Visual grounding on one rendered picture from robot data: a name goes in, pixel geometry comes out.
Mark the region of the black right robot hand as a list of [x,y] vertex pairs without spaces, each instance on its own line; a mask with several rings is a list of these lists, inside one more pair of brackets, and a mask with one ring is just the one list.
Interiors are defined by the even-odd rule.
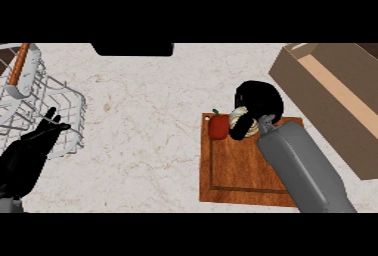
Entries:
[[236,88],[234,108],[245,107],[234,126],[228,129],[233,140],[242,140],[252,123],[262,116],[273,116],[271,123],[280,120],[283,101],[274,86],[261,81],[245,81]]

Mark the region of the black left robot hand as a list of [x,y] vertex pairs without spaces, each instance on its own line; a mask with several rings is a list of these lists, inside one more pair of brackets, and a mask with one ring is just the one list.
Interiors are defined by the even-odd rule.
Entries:
[[11,142],[0,155],[0,199],[20,199],[33,189],[60,132],[70,128],[54,112],[51,107],[35,130]]

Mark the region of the white frosted cupcake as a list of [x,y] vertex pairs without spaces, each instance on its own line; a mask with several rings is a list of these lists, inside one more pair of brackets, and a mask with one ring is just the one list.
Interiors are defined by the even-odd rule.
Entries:
[[[236,122],[237,122],[237,120],[239,120],[239,117],[240,117],[243,114],[246,114],[246,113],[247,113],[247,110],[246,110],[246,107],[245,107],[245,106],[237,107],[237,108],[231,111],[231,113],[230,113],[230,115],[228,115],[228,124],[230,124],[230,127],[234,127]],[[247,129],[247,132],[246,132],[246,134],[245,134],[245,137],[253,136],[253,135],[256,134],[256,132],[258,132],[258,123],[256,123],[256,121],[252,121],[252,125],[250,125],[250,127],[249,127],[249,129]]]

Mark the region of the brown cardboard box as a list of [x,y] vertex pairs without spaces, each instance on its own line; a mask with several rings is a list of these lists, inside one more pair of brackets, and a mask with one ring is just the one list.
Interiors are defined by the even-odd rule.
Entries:
[[355,43],[290,43],[268,75],[357,177],[378,179],[378,55]]

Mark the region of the brown wooden cutting board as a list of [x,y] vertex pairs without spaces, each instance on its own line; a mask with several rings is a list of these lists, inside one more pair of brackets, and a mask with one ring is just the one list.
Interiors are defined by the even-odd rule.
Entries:
[[293,207],[290,195],[256,147],[259,134],[240,141],[211,140],[202,114],[199,201]]

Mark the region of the red bell pepper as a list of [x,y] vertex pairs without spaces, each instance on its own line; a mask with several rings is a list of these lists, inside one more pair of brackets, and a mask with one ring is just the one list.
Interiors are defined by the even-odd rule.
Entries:
[[212,140],[222,140],[228,134],[228,116],[222,115],[216,109],[208,122],[208,135]]

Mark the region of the black appliance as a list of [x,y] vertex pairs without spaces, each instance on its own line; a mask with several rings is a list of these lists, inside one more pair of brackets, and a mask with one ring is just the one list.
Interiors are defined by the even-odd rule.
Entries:
[[172,43],[92,43],[91,46],[100,56],[169,57],[174,50]]

